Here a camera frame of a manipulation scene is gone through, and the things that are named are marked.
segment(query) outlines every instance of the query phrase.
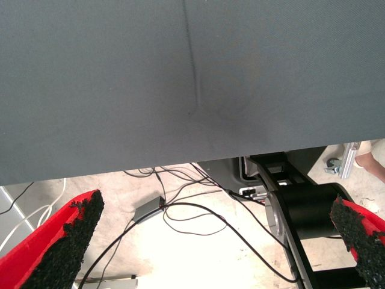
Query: skin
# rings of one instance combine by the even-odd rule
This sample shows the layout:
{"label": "skin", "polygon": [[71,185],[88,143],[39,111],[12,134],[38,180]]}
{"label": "skin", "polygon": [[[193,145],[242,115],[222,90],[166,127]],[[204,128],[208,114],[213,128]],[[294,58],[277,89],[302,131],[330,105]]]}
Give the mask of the skin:
{"label": "skin", "polygon": [[376,176],[385,183],[385,167],[383,167],[372,155],[371,152],[356,157],[358,165],[362,166],[367,172]]}

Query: black cylinder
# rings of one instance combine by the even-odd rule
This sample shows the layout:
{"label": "black cylinder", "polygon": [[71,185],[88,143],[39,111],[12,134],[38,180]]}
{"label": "black cylinder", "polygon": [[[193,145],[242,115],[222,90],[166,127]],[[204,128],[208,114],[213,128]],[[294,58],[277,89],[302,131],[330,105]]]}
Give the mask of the black cylinder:
{"label": "black cylinder", "polygon": [[300,239],[337,235],[330,219],[331,206],[337,196],[351,200],[345,189],[336,183],[282,186],[279,194]]}

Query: black cable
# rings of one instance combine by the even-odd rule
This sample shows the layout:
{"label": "black cable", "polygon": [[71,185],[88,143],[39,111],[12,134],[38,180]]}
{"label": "black cable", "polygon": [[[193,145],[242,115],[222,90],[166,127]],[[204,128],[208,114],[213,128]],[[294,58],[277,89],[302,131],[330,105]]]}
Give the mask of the black cable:
{"label": "black cable", "polygon": [[[165,172],[168,172],[168,173],[170,173],[170,174],[172,174],[172,175],[174,175],[174,176],[176,176],[177,178],[179,178],[179,179],[183,179],[184,181],[196,181],[196,182],[198,182],[199,184],[202,184],[202,185],[207,185],[207,186],[209,186],[209,187],[212,187],[212,186],[214,186],[214,184],[211,182],[211,181],[207,181],[207,182],[204,182],[204,180],[207,180],[207,177],[204,177],[203,179],[201,179],[201,180],[197,180],[197,179],[194,179],[193,177],[191,177],[191,176],[189,176],[187,173],[185,173],[185,172],[182,172],[181,170],[176,170],[176,169],[168,169],[168,168],[165,168],[165,167],[162,167],[161,166],[161,168],[165,171]],[[181,177],[181,176],[179,176],[179,175],[177,175],[176,173],[174,173],[174,172],[178,172],[178,173],[181,173],[181,174],[183,174],[183,175],[185,175],[185,176],[187,176],[188,177],[188,179],[186,179],[186,178],[183,178],[183,177]]]}
{"label": "black cable", "polygon": [[[130,223],[131,223],[132,221],[133,221],[133,219],[131,219],[131,220],[127,223],[127,225],[126,225],[125,228],[123,229],[123,232],[124,232],[125,230],[127,230],[128,226],[130,225]],[[118,244],[117,244],[116,247],[115,247],[114,253],[112,253],[111,258],[108,260],[106,266],[104,267],[103,272],[102,272],[102,277],[100,277],[100,280],[99,280],[99,283],[98,283],[96,289],[99,289],[100,285],[102,284],[102,282],[103,282],[103,277],[104,277],[104,273],[106,272],[106,269],[107,269],[108,265],[110,264],[110,262],[112,261],[112,259],[115,257],[116,251],[118,251],[118,248],[119,248],[119,246],[120,246],[120,242],[121,242],[121,241],[122,241],[122,239],[119,240]]]}
{"label": "black cable", "polygon": [[201,170],[200,168],[198,168],[195,164],[193,163],[190,163],[190,165],[192,165],[192,167],[204,178],[208,178],[211,180],[211,182],[213,184],[215,184],[216,186],[218,186],[219,188],[223,189],[224,190],[224,187],[222,187],[215,179],[211,178],[205,171]]}
{"label": "black cable", "polygon": [[233,200],[236,200],[238,203],[240,203],[252,216],[253,218],[255,219],[255,221],[259,224],[259,226],[265,230],[265,232],[267,234],[270,235],[270,237],[272,237],[273,239],[275,239],[276,242],[279,243],[279,245],[281,245],[283,248],[285,248],[286,250],[290,251],[289,248],[287,247],[287,245],[283,244],[276,236],[274,236],[269,230],[267,230],[267,228],[265,228],[265,226],[260,222],[260,220],[258,220],[258,218],[255,216],[255,214],[253,214],[253,212],[251,212],[251,210],[248,208],[248,206],[246,206],[244,203],[242,203],[240,200],[238,200],[235,196],[235,195],[230,195],[230,197],[233,199]]}
{"label": "black cable", "polygon": [[224,227],[223,227],[222,229],[219,229],[219,230],[217,230],[217,231],[215,231],[215,232],[213,232],[213,233],[201,234],[201,233],[195,233],[195,232],[180,231],[180,230],[178,230],[178,229],[175,229],[174,227],[172,227],[172,226],[166,221],[166,219],[165,219],[165,214],[163,214],[163,221],[166,223],[167,226],[169,226],[169,227],[170,227],[172,230],[174,230],[175,232],[178,232],[178,233],[181,233],[181,234],[189,234],[189,235],[204,236],[204,237],[205,237],[205,236],[211,236],[211,235],[214,235],[214,234],[216,234],[216,233],[219,233],[219,232],[225,230],[226,227],[227,227],[227,225],[224,225]]}
{"label": "black cable", "polygon": [[[207,178],[203,178],[203,179],[199,179],[199,180],[196,180],[194,178],[192,178],[191,176],[189,176],[187,173],[181,171],[181,170],[176,170],[176,169],[167,169],[165,167],[161,167],[163,170],[155,170],[155,168],[152,168],[153,171],[152,172],[142,172],[140,169],[138,169],[138,171],[142,174],[142,175],[133,175],[127,171],[123,171],[125,174],[129,175],[129,176],[132,176],[134,178],[148,178],[149,176],[152,176],[154,173],[164,173],[164,172],[168,172],[168,173],[171,173],[172,175],[176,176],[177,178],[180,178],[180,179],[183,179],[184,181],[195,181],[195,182],[198,182],[199,184],[202,184],[202,185],[207,185],[207,186],[212,186],[212,182],[211,181],[208,181],[208,182],[204,182],[204,180],[207,180]],[[173,172],[178,172],[178,173],[181,173],[187,177],[189,177],[189,179],[186,179],[186,178],[183,178],[179,175],[177,175],[176,173],[173,173]]]}
{"label": "black cable", "polygon": [[174,204],[166,204],[166,205],[163,205],[163,206],[160,206],[159,208],[145,214],[144,216],[142,216],[141,218],[139,218],[136,222],[134,222],[134,224],[132,224],[127,230],[125,230],[123,233],[121,233],[113,242],[111,242],[110,245],[107,246],[107,248],[99,255],[99,257],[95,260],[95,262],[90,266],[90,268],[87,270],[87,272],[85,273],[80,285],[79,285],[79,289],[82,289],[83,286],[84,286],[84,283],[85,281],[87,280],[88,276],[90,275],[90,273],[92,272],[92,270],[95,268],[96,264],[104,257],[104,255],[113,247],[113,245],[116,244],[116,242],[118,242],[120,239],[123,238],[124,235],[126,235],[130,230],[132,230],[132,228],[134,228],[137,224],[139,224],[141,221],[143,221],[144,219],[148,218],[149,216],[151,216],[152,214],[158,212],[159,210],[163,209],[163,208],[168,208],[168,207],[173,207],[173,206],[191,206],[191,207],[196,207],[196,208],[201,208],[211,214],[213,214],[215,217],[217,217],[218,219],[220,219],[222,222],[224,222],[244,243],[247,247],[249,247],[249,249],[251,251],[253,251],[253,253],[272,271],[274,272],[276,275],[278,275],[280,278],[282,278],[283,280],[285,280],[286,282],[289,282],[289,283],[296,283],[298,281],[298,277],[295,278],[295,279],[289,279],[285,276],[283,276],[280,272],[278,272],[272,265],[270,265],[260,254],[259,252],[254,249],[254,247],[228,222],[226,221],[225,219],[222,219],[222,217],[217,214],[216,212],[210,210],[209,208],[206,208],[202,205],[198,205],[198,204],[193,204],[193,203],[185,203],[185,202],[182,202],[182,203],[174,203]]}
{"label": "black cable", "polygon": [[125,170],[123,171],[123,173],[125,173],[128,176],[133,176],[134,178],[148,178],[150,176],[150,175],[137,176],[137,175],[133,175],[131,173],[128,173]]}
{"label": "black cable", "polygon": [[159,174],[157,173],[157,171],[154,169],[154,172],[155,172],[155,176],[156,176],[156,178],[158,179],[158,181],[161,183],[161,185],[162,185],[162,189],[163,189],[163,195],[164,195],[164,203],[165,204],[167,204],[167,201],[166,201],[166,190],[165,190],[165,188],[164,188],[164,184],[163,184],[163,182],[162,182],[162,179],[161,179],[161,177],[159,176]]}
{"label": "black cable", "polygon": [[340,236],[328,236],[328,237],[325,237],[325,238],[342,240],[342,237],[340,237]]}
{"label": "black cable", "polygon": [[169,203],[169,204],[172,203],[172,202],[178,197],[178,195],[181,193],[181,191],[182,191],[185,187],[188,187],[189,185],[194,185],[194,184],[196,184],[196,182],[188,182],[187,184],[182,185],[182,186],[180,187],[179,191],[176,193],[176,195],[173,196],[172,199],[168,201],[168,203]]}
{"label": "black cable", "polygon": [[152,167],[151,168],[152,169],[152,172],[142,172],[140,169],[138,169],[138,171],[142,174],[142,175],[152,175],[153,173],[154,173],[154,171],[155,171],[155,168],[154,167]]}
{"label": "black cable", "polygon": [[[180,198],[176,199],[174,202],[177,202],[177,201],[179,201],[179,200],[189,199],[189,198],[191,198],[191,197],[201,196],[201,195],[203,195],[203,194],[218,193],[219,191],[221,191],[221,190],[216,190],[216,191],[206,191],[206,192],[204,192],[204,193],[193,194],[193,195],[187,196],[187,197],[180,197]],[[189,220],[193,220],[193,219],[196,219],[196,218],[199,218],[199,217],[203,217],[203,216],[206,216],[206,215],[211,215],[210,213],[204,213],[204,214],[197,215],[197,216],[194,216],[194,217],[190,217],[190,218],[187,218],[187,219],[174,219],[174,218],[171,218],[170,215],[168,215],[168,212],[167,212],[167,211],[168,211],[168,209],[165,209],[163,215],[165,214],[170,220],[172,220],[172,221],[178,221],[178,222],[189,221]]]}
{"label": "black cable", "polygon": [[20,198],[20,197],[27,191],[27,189],[29,189],[30,186],[32,186],[34,183],[35,183],[35,182],[32,182],[32,183],[30,183],[29,185],[27,185],[27,187],[24,189],[24,191],[23,191],[20,195],[18,195],[17,198],[15,198],[15,200],[13,200],[11,206],[10,206],[7,210],[1,212],[0,215],[3,215],[3,214],[5,214],[6,212],[9,212],[9,211],[12,209],[13,205],[14,205],[14,204],[16,203],[16,201],[18,200],[18,198]]}
{"label": "black cable", "polygon": [[[156,175],[158,181],[162,184],[162,188],[163,188],[163,192],[164,192],[164,198],[165,198],[165,204],[167,204],[166,196],[165,196],[165,189],[164,189],[164,186],[163,186],[162,179],[161,179],[161,177],[158,175],[159,172],[157,172],[157,171],[155,171],[155,170],[154,170],[154,172],[155,172],[155,175]],[[192,179],[192,180],[193,180],[192,182],[187,183],[187,184],[185,184],[184,186],[182,186],[182,187],[180,188],[180,190],[178,191],[178,193],[175,195],[174,198],[172,198],[172,200],[171,200],[170,202],[172,202],[172,201],[176,202],[177,200],[187,199],[187,198],[189,198],[189,197],[194,197],[194,196],[198,196],[198,195],[201,195],[201,194],[211,193],[211,191],[210,191],[210,192],[206,192],[206,193],[199,193],[199,194],[194,194],[194,195],[192,195],[192,196],[187,196],[187,197],[182,197],[182,198],[179,198],[179,199],[175,199],[176,197],[178,197],[178,195],[181,193],[181,191],[182,191],[185,187],[187,187],[187,185],[193,185],[193,184],[199,183],[198,180],[195,180],[195,179]],[[218,230],[218,231],[215,231],[215,232],[213,232],[213,233],[209,233],[209,234],[199,234],[199,233],[195,233],[195,232],[185,232],[185,231],[180,231],[180,230],[177,230],[177,229],[175,229],[174,227],[172,227],[172,226],[166,221],[165,215],[166,215],[170,220],[174,220],[174,221],[187,221],[187,220],[192,220],[192,219],[196,219],[196,218],[205,216],[205,215],[207,215],[207,214],[209,214],[209,213],[197,215],[197,216],[194,216],[194,217],[191,217],[191,218],[187,218],[187,219],[174,219],[174,218],[171,218],[171,217],[168,215],[167,210],[168,210],[168,208],[165,208],[164,213],[163,213],[163,221],[164,221],[164,222],[166,223],[166,225],[169,226],[172,230],[174,230],[174,231],[176,231],[176,232],[178,232],[178,233],[181,233],[181,234],[191,234],[191,235],[199,235],[199,236],[210,236],[210,235],[214,235],[214,234],[216,234],[216,233],[218,233],[218,232],[220,232],[220,231],[222,231],[222,230],[224,230],[224,229],[226,228],[226,226],[225,226],[225,227],[223,227],[222,229],[220,229],[220,230]]]}
{"label": "black cable", "polygon": [[259,202],[258,200],[250,199],[250,198],[245,197],[245,196],[243,196],[243,195],[241,195],[241,194],[234,193],[233,191],[230,191],[230,190],[225,190],[225,191],[226,191],[230,196],[240,197],[240,198],[243,199],[243,200],[248,200],[248,201],[253,202],[253,203],[256,203],[256,204],[258,204],[258,205],[260,205],[260,206],[265,206],[264,203]]}

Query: gray fabric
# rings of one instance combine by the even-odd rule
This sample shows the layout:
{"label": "gray fabric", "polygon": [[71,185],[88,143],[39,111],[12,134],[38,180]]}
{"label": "gray fabric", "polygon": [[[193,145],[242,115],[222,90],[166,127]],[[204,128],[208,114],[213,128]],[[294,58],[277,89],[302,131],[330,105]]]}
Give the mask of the gray fabric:
{"label": "gray fabric", "polygon": [[384,136],[383,1],[0,1],[0,183]]}

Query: concrete floor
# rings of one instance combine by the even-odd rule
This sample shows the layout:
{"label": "concrete floor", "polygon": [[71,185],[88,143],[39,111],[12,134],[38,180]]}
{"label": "concrete floor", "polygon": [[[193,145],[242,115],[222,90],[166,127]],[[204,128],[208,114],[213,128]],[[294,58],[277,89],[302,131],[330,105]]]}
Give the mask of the concrete floor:
{"label": "concrete floor", "polygon": [[[341,150],[342,146],[329,146],[309,176],[318,183],[341,183],[357,203],[384,218],[385,199],[382,194],[385,185],[381,181],[357,168],[353,168],[351,177],[347,180],[324,173],[326,160],[331,156],[339,157]],[[385,152],[384,140],[377,141],[373,153],[385,165],[385,154],[381,152]],[[189,175],[199,178],[189,164],[169,167],[180,167]],[[169,199],[176,194],[176,189],[185,183],[169,173],[162,173],[161,178]],[[52,202],[60,194],[62,185],[62,179],[36,182],[27,194],[20,198],[18,204],[25,214],[29,214],[36,208]],[[15,197],[25,186],[25,184],[11,185],[7,186],[7,190]],[[134,215],[134,208],[159,196],[162,191],[155,176],[138,179],[123,172],[80,176],[67,179],[65,194],[54,209],[57,210],[74,196],[95,188],[99,188],[102,192],[105,209],[85,254],[79,278],[104,248],[121,233],[127,221]],[[181,196],[210,190],[212,187],[196,184],[184,189]],[[243,207],[225,193],[207,194],[188,201],[205,205],[224,216],[270,264],[284,275],[290,276],[282,248],[258,227]],[[262,223],[267,225],[263,207],[256,204],[247,205]],[[197,208],[174,207],[170,208],[169,213],[177,218],[186,218],[201,211]],[[31,218],[32,224],[36,225],[38,219],[37,216]],[[172,224],[177,229],[199,233],[213,232],[222,228],[222,223],[213,216]],[[341,240],[319,238],[304,240],[303,244],[315,270],[355,265]],[[100,276],[110,254],[94,269],[91,277]],[[231,230],[225,229],[208,237],[180,234],[172,231],[163,222],[161,214],[138,225],[123,239],[106,271],[107,277],[124,277],[132,274],[138,275],[139,289],[294,288],[292,284],[282,281],[271,273]]]}

